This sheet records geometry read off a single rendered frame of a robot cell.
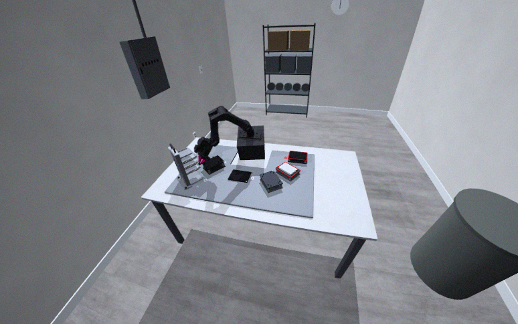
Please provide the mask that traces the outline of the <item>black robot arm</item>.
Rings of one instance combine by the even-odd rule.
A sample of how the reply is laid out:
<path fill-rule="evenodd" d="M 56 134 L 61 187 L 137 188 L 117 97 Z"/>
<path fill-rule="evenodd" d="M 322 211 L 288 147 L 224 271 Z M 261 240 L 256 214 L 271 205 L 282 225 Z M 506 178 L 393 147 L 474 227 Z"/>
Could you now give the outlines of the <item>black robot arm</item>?
<path fill-rule="evenodd" d="M 215 147 L 220 143 L 220 138 L 218 134 L 218 122 L 223 120 L 230 121 L 231 123 L 234 123 L 235 125 L 238 125 L 240 128 L 243 129 L 243 131 L 240 131 L 239 138 L 262 139 L 262 133 L 254 132 L 254 128 L 250 125 L 250 123 L 247 120 L 235 116 L 223 106 L 219 106 L 209 111 L 208 115 L 211 129 L 210 138 L 208 139 L 202 137 L 198 139 L 197 145 L 195 144 L 194 146 L 195 153 L 200 152 L 202 155 L 207 156 L 209 151 L 211 151 L 212 147 Z"/>

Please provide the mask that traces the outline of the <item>white multi-well plate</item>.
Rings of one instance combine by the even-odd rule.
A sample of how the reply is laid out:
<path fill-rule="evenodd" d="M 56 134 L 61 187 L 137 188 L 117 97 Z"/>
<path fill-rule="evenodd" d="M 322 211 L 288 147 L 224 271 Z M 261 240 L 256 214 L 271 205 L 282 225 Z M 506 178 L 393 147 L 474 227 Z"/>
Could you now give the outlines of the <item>white multi-well plate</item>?
<path fill-rule="evenodd" d="M 183 164 L 183 166 L 186 169 L 186 168 L 188 168 L 188 167 L 190 167 L 190 166 L 192 166 L 194 164 L 197 164 L 197 163 L 199 163 L 199 161 L 195 158 L 194 160 L 192 160 L 192 161 L 190 161 L 188 163 Z"/>
<path fill-rule="evenodd" d="M 201 167 L 197 164 L 197 165 L 194 165 L 193 167 L 190 167 L 189 169 L 186 169 L 186 174 L 196 170 L 196 169 L 200 169 Z"/>
<path fill-rule="evenodd" d="M 184 162 L 189 161 L 189 160 L 194 159 L 194 158 L 197 158 L 197 155 L 195 153 L 190 154 L 190 155 L 182 158 L 181 161 L 182 161 L 182 163 L 184 163 Z"/>

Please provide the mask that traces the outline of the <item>white rectangular plate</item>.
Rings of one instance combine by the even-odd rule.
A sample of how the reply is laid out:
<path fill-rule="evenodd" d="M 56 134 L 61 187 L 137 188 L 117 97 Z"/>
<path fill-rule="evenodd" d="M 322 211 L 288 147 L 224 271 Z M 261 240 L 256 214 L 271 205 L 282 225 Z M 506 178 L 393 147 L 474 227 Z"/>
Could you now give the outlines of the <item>white rectangular plate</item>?
<path fill-rule="evenodd" d="M 289 175 L 292 175 L 293 173 L 295 173 L 297 171 L 297 169 L 295 167 L 289 165 L 288 163 L 284 163 L 278 168 Z"/>

